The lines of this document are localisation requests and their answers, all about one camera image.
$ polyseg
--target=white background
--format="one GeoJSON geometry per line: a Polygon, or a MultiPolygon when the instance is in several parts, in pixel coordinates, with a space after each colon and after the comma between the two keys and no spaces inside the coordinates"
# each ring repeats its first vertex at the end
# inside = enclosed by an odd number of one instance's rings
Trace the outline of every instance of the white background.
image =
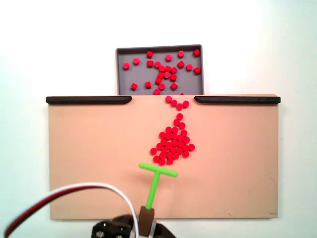
{"type": "MultiPolygon", "coordinates": [[[[49,190],[45,97],[115,95],[116,48],[183,44],[203,46],[206,94],[281,97],[279,218],[163,224],[177,238],[317,237],[315,0],[0,1],[1,231],[49,190]]],[[[47,206],[12,237],[89,238],[95,222],[51,221],[47,206]]]]}

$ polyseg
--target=red cylindrical piece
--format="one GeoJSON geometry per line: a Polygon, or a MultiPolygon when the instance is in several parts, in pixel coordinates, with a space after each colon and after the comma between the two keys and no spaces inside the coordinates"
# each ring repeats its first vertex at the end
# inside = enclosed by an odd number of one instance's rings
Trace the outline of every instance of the red cylindrical piece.
{"type": "Polygon", "coordinates": [[[186,136],[186,135],[187,135],[187,130],[181,130],[180,134],[181,134],[182,136],[186,136]]]}
{"type": "Polygon", "coordinates": [[[157,149],[156,148],[152,148],[150,150],[151,155],[155,155],[157,153],[157,149]]]}
{"type": "Polygon", "coordinates": [[[183,109],[183,104],[181,104],[181,103],[177,104],[177,105],[176,105],[176,108],[177,108],[178,110],[182,110],[182,109],[183,109]]]}
{"type": "Polygon", "coordinates": [[[184,129],[185,128],[185,123],[183,123],[183,122],[181,122],[180,124],[179,124],[179,128],[181,128],[181,129],[184,129]]]}
{"type": "Polygon", "coordinates": [[[190,141],[190,138],[189,138],[188,136],[185,136],[185,137],[184,137],[184,142],[185,142],[185,143],[189,143],[189,141],[190,141]]]}
{"type": "Polygon", "coordinates": [[[155,95],[159,95],[160,94],[160,89],[159,88],[154,89],[154,94],[155,95]]]}
{"type": "Polygon", "coordinates": [[[164,131],[160,132],[160,133],[159,133],[159,137],[160,137],[161,139],[165,138],[165,137],[166,137],[166,133],[165,133],[164,131]]]}
{"type": "Polygon", "coordinates": [[[183,102],[183,106],[184,106],[185,108],[189,107],[189,102],[188,102],[188,101],[184,101],[184,102],[183,102]]]}
{"type": "Polygon", "coordinates": [[[166,56],[166,60],[167,60],[167,61],[171,61],[171,60],[172,60],[172,55],[168,54],[168,55],[166,56]]]}
{"type": "Polygon", "coordinates": [[[139,64],[139,62],[140,62],[139,58],[135,57],[135,58],[133,59],[133,63],[134,63],[134,64],[139,64]]]}
{"type": "Polygon", "coordinates": [[[193,144],[189,144],[189,145],[188,145],[188,149],[189,149],[190,151],[193,151],[193,150],[195,149],[195,146],[194,146],[193,144]]]}
{"type": "Polygon", "coordinates": [[[179,125],[179,123],[180,123],[179,119],[174,120],[174,125],[179,125]]]}
{"type": "Polygon", "coordinates": [[[154,63],[154,66],[155,66],[156,68],[159,68],[159,67],[160,67],[160,62],[159,62],[159,61],[156,61],[156,62],[154,63]]]}
{"type": "Polygon", "coordinates": [[[129,67],[130,67],[129,63],[127,63],[127,62],[123,63],[123,68],[124,69],[129,69],[129,67]]]}

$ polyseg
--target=red piece in tray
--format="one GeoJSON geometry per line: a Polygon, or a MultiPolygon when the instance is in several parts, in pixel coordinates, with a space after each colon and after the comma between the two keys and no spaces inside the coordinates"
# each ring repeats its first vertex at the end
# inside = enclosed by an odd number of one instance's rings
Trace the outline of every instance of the red piece in tray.
{"type": "Polygon", "coordinates": [[[194,50],[194,56],[199,56],[200,55],[200,50],[198,50],[198,49],[195,49],[194,50]]]}
{"type": "Polygon", "coordinates": [[[129,69],[129,67],[130,67],[129,63],[123,63],[123,68],[124,69],[129,69]]]}
{"type": "Polygon", "coordinates": [[[195,74],[200,74],[200,68],[199,67],[197,67],[197,68],[194,68],[194,72],[195,72],[195,74]]]}
{"type": "Polygon", "coordinates": [[[185,63],[183,61],[180,61],[180,62],[178,62],[177,65],[178,65],[178,67],[182,68],[182,67],[184,67],[185,63]]]}
{"type": "Polygon", "coordinates": [[[185,52],[183,52],[183,51],[179,51],[179,52],[178,52],[178,56],[179,56],[179,57],[182,58],[182,57],[184,57],[184,55],[185,55],[185,52]]]}
{"type": "Polygon", "coordinates": [[[135,57],[135,58],[133,59],[133,63],[134,63],[134,64],[139,64],[139,62],[140,62],[139,58],[135,57]]]}
{"type": "Polygon", "coordinates": [[[170,80],[176,81],[176,79],[177,79],[177,75],[176,75],[176,74],[172,74],[172,75],[170,76],[170,80]]]}
{"type": "Polygon", "coordinates": [[[186,66],[186,69],[188,71],[191,71],[193,69],[193,65],[191,63],[189,63],[187,66],[186,66]]]}
{"type": "Polygon", "coordinates": [[[159,67],[160,67],[160,62],[159,62],[159,61],[156,61],[156,62],[154,63],[154,66],[155,66],[156,68],[159,68],[159,67]]]}
{"type": "Polygon", "coordinates": [[[152,58],[152,56],[153,56],[153,51],[148,51],[147,52],[147,57],[148,58],[152,58]]]}
{"type": "Polygon", "coordinates": [[[160,94],[160,89],[159,88],[154,89],[154,94],[155,95],[159,95],[160,94]]]}
{"type": "Polygon", "coordinates": [[[172,83],[172,85],[170,86],[173,90],[176,90],[176,88],[178,87],[178,85],[176,83],[172,83]]]}
{"type": "Polygon", "coordinates": [[[151,82],[146,82],[146,83],[145,83],[145,87],[146,87],[146,88],[151,88],[151,82]]]}
{"type": "Polygon", "coordinates": [[[136,83],[132,83],[132,84],[131,84],[131,89],[132,89],[132,90],[136,90],[137,87],[138,87],[138,85],[137,85],[136,83]]]}
{"type": "Polygon", "coordinates": [[[171,60],[172,60],[172,55],[168,54],[168,55],[166,56],[166,60],[167,60],[167,61],[171,61],[171,60]]]}

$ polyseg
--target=tan board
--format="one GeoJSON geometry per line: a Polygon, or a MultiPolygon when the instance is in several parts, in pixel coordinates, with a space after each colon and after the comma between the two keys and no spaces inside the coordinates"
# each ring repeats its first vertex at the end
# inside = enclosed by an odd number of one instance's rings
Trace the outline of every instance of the tan board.
{"type": "MultiPolygon", "coordinates": [[[[278,105],[200,104],[183,109],[195,151],[161,176],[153,208],[159,218],[274,218],[278,195],[278,105]]],[[[78,182],[118,187],[137,212],[153,173],[150,149],[178,111],[165,96],[133,96],[123,105],[49,105],[50,188],[78,182]]],[[[129,213],[106,190],[86,190],[51,204],[52,219],[110,219],[129,213]]]]}

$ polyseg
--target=green handle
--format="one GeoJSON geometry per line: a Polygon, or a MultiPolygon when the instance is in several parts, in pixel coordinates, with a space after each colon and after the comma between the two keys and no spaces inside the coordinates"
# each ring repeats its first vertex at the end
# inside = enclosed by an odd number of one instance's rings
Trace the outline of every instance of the green handle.
{"type": "Polygon", "coordinates": [[[146,170],[150,170],[150,171],[154,172],[154,176],[153,176],[147,204],[145,206],[146,209],[150,210],[152,208],[155,192],[156,192],[157,187],[158,187],[158,183],[159,183],[158,180],[159,180],[160,174],[168,175],[171,177],[177,177],[178,172],[173,171],[173,170],[164,169],[162,167],[146,164],[146,163],[139,163],[139,167],[142,169],[146,169],[146,170]]]}

